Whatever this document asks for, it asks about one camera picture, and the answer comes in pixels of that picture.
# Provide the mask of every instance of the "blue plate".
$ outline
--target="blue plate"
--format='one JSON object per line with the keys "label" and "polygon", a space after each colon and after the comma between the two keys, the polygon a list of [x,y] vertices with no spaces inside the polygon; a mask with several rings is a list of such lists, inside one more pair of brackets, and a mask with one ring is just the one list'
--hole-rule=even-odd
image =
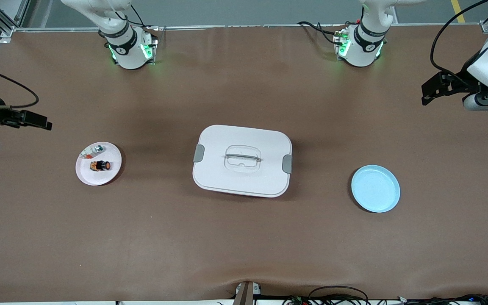
{"label": "blue plate", "polygon": [[400,185],[395,175],[378,165],[359,168],[351,179],[355,200],[370,212],[383,213],[394,208],[400,199]]}

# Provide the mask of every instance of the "yellow line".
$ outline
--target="yellow line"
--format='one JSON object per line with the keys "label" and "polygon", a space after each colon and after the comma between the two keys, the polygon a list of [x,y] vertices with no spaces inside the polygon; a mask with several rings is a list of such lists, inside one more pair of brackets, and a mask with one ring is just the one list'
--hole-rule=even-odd
{"label": "yellow line", "polygon": [[[458,14],[460,12],[459,0],[451,0],[451,5],[453,6],[453,10],[455,11],[455,14]],[[457,17],[457,21],[459,23],[465,23],[464,16],[460,15],[459,17]]]}

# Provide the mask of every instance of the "small bottle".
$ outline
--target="small bottle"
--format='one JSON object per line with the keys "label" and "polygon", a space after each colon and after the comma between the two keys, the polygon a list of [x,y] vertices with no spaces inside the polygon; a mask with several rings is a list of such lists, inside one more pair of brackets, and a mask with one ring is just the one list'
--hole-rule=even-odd
{"label": "small bottle", "polygon": [[89,164],[89,168],[94,172],[100,172],[102,170],[110,170],[110,162],[108,161],[92,161]]}
{"label": "small bottle", "polygon": [[81,153],[80,153],[80,158],[82,159],[93,159],[95,158],[95,156],[98,156],[102,153],[105,152],[105,148],[102,147],[101,145],[97,145],[97,146],[88,146],[86,147],[85,150],[83,150]]}

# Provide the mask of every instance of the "brown table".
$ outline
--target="brown table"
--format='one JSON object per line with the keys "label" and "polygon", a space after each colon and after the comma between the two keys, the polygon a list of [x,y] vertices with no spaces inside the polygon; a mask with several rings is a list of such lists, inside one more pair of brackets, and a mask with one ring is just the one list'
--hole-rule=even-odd
{"label": "brown table", "polygon": [[[53,131],[0,127],[0,301],[226,298],[346,284],[372,298],[488,293],[488,112],[461,95],[421,106],[438,27],[393,27],[367,68],[337,62],[301,28],[169,31],[158,62],[111,64],[96,33],[16,33],[0,72],[41,97]],[[481,46],[453,26],[437,60],[456,70]],[[0,79],[0,97],[31,96]],[[205,191],[191,176],[213,124],[279,130],[293,142],[287,192]],[[120,178],[89,187],[77,154],[110,141]],[[361,210],[352,173],[380,164],[399,204]]]}

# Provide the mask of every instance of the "white plate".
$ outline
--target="white plate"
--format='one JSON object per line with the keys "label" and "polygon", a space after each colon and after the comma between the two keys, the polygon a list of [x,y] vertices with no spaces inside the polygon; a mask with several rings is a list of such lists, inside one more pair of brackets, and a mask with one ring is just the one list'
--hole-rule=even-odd
{"label": "white plate", "polygon": [[351,192],[363,208],[375,213],[391,210],[400,199],[397,178],[389,170],[378,165],[359,168],[351,179]]}
{"label": "white plate", "polygon": [[[99,141],[89,146],[97,145],[103,146],[105,152],[95,156],[95,158],[92,159],[82,159],[80,157],[76,158],[76,176],[78,176],[80,181],[91,186],[98,186],[109,183],[112,179],[114,179],[114,177],[116,177],[116,175],[118,175],[118,172],[122,167],[122,153],[120,153],[120,150],[114,144],[105,141]],[[89,165],[92,161],[100,160],[110,162],[110,170],[94,172],[89,168]]]}

